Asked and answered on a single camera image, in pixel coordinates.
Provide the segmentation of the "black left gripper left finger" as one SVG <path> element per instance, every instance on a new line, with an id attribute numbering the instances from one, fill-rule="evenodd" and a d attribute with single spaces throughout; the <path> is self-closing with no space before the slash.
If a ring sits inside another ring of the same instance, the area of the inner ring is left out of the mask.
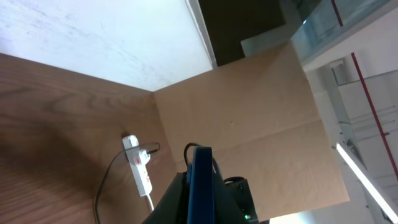
<path id="1" fill-rule="evenodd" d="M 187 173 L 177 173 L 154 211 L 143 224 L 186 224 L 189 186 Z"/>

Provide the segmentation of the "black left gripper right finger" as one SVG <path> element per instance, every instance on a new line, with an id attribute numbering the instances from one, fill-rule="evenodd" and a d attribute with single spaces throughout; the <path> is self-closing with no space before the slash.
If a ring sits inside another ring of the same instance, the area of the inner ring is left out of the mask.
<path id="1" fill-rule="evenodd" d="M 215 223 L 216 224 L 247 224 L 242 211 L 236 204 L 231 192 L 223 182 L 220 168 L 215 159 L 212 158 L 214 173 L 215 192 Z"/>

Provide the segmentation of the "blue Galaxy smartphone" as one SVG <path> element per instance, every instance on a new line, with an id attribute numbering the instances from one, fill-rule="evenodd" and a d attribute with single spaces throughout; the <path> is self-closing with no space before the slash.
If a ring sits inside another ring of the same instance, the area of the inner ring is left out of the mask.
<path id="1" fill-rule="evenodd" d="M 197 147 L 189 165 L 190 192 L 187 224 L 214 224 L 213 156 L 210 147 Z"/>

